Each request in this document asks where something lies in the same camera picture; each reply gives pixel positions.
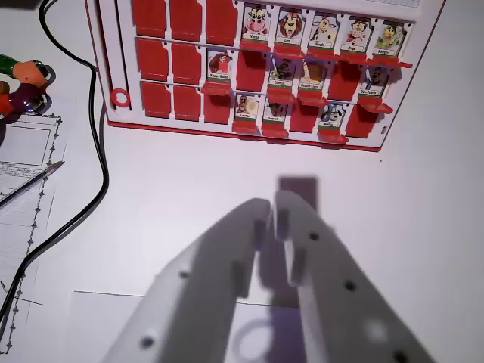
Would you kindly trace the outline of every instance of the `character card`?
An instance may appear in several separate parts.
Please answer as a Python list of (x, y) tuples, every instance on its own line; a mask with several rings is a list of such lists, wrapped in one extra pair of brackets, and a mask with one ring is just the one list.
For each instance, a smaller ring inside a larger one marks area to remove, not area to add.
[(365, 82), (361, 85), (359, 94), (362, 96), (381, 97), (388, 83), (388, 68), (367, 67)]
[(301, 10), (281, 8), (275, 42), (287, 45), (300, 45), (306, 19)]
[(403, 23), (384, 21), (373, 54), (382, 57), (398, 57), (405, 33)]
[(212, 82), (230, 82), (232, 74), (232, 58), (228, 51), (220, 49), (207, 50), (206, 78)]
[(333, 49), (338, 30), (340, 30), (340, 24), (336, 21), (336, 14), (316, 12), (308, 47)]
[(372, 32), (373, 29), (370, 26), (370, 19), (350, 17), (343, 44), (341, 45), (341, 51), (365, 53)]
[(276, 104), (269, 102), (267, 98), (265, 100), (264, 115), (262, 117), (263, 122), (268, 123), (284, 123), (287, 113), (286, 104)]
[(255, 96), (237, 95), (235, 98), (235, 120), (256, 121), (259, 101)]
[(267, 43), (271, 18), (265, 5), (246, 3), (244, 6), (244, 25), (242, 39), (250, 42)]
[(319, 120), (318, 129), (339, 129), (345, 113), (341, 104), (328, 104)]
[(323, 89), (327, 69), (323, 63), (304, 60), (299, 89), (320, 91)]
[(293, 86), (296, 62), (291, 59), (272, 58), (269, 73), (269, 87), (291, 88)]

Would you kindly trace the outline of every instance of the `gripper screw hole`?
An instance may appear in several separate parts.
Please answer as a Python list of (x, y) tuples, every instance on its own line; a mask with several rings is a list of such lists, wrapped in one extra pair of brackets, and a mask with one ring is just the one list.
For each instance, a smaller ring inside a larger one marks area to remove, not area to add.
[(402, 352), (401, 350), (396, 350), (393, 353), (393, 359), (397, 363), (408, 363), (407, 355), (404, 352)]
[(153, 337), (149, 337), (149, 336), (142, 337), (139, 343), (142, 349), (148, 349), (154, 344), (154, 339)]
[(348, 280), (345, 282), (345, 289), (347, 289), (348, 291), (355, 291), (356, 285), (353, 281)]

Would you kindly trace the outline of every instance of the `card holder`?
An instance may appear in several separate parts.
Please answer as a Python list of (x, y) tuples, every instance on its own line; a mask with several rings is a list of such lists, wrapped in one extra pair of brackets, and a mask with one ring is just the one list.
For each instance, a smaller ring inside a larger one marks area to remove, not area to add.
[(170, 86), (141, 81), (141, 99), (146, 116), (169, 118), (172, 112)]
[(166, 31), (164, 0), (132, 0), (132, 13), (136, 34), (164, 38)]

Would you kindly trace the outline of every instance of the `printed form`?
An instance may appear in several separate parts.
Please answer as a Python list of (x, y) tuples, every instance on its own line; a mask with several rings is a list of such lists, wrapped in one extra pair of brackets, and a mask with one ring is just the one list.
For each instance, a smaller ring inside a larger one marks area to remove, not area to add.
[[(0, 200), (51, 163), (61, 161), (67, 130), (59, 116), (22, 115), (14, 123), (0, 120)], [(54, 185), (44, 178), (29, 191), (0, 209), (0, 281), (8, 288), (25, 256), (45, 240), (54, 199)], [(37, 264), (26, 271), (16, 297), (31, 299)], [(0, 290), (0, 301), (6, 293)], [(0, 361), (15, 361), (20, 354), (30, 302), (15, 299), (2, 322)]]

